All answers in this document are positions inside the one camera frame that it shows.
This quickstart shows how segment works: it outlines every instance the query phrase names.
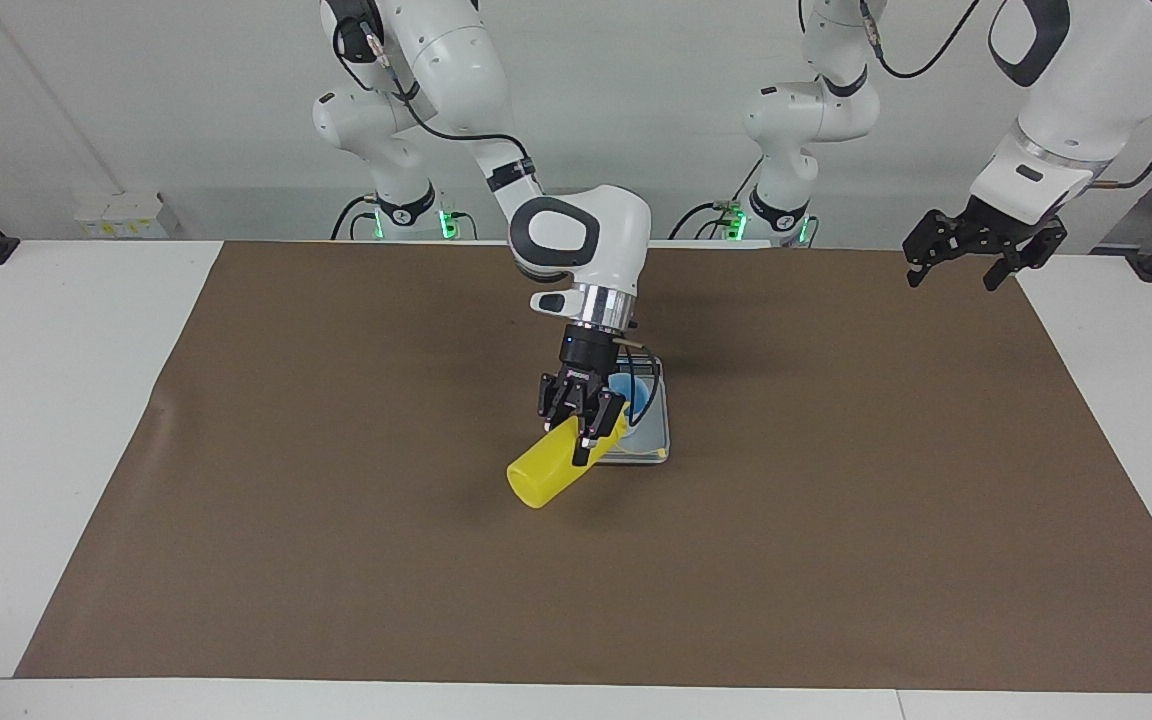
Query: brown table surface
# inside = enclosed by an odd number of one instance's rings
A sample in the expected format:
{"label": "brown table surface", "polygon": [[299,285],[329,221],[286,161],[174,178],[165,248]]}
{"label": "brown table surface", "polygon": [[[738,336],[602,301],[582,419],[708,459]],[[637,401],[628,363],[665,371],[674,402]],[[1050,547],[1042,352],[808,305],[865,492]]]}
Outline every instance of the brown table surface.
{"label": "brown table surface", "polygon": [[532,511],[506,250],[229,243],[18,676],[1152,692],[1152,520],[984,268],[653,251],[673,456]]}

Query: yellow object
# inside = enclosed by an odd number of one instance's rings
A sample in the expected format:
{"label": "yellow object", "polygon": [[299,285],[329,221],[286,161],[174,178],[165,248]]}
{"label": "yellow object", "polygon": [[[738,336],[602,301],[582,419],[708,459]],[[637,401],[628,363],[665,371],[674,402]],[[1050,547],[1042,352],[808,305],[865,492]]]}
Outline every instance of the yellow object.
{"label": "yellow object", "polygon": [[506,470],[509,487],[513,487],[513,493],[526,507],[539,510],[616,447],[629,427],[627,416],[621,415],[612,434],[600,439],[598,446],[589,452],[589,464],[577,468],[573,465],[573,450],[576,450],[576,442],[579,440],[579,419],[573,416],[556,429],[550,430],[531,446],[531,450],[513,461]]}

